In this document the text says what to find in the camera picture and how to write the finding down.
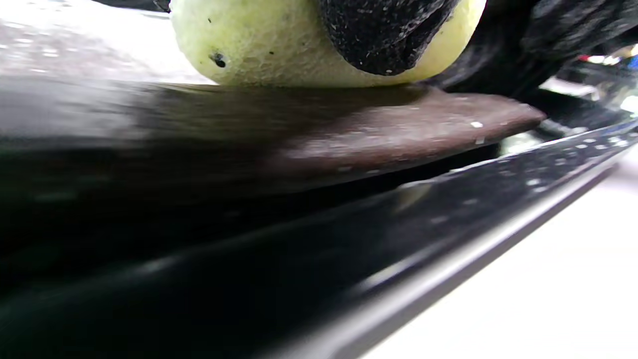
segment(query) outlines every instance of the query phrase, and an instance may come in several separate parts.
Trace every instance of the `black glove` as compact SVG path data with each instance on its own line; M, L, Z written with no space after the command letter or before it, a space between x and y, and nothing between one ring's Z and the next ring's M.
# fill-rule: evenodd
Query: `black glove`
M319 2L339 53L352 66L379 75L414 67L457 4L457 0ZM638 0L487 0L467 49L429 82L516 95L536 88L564 63L636 26Z
M377 75L413 68L459 0L318 0L332 44Z

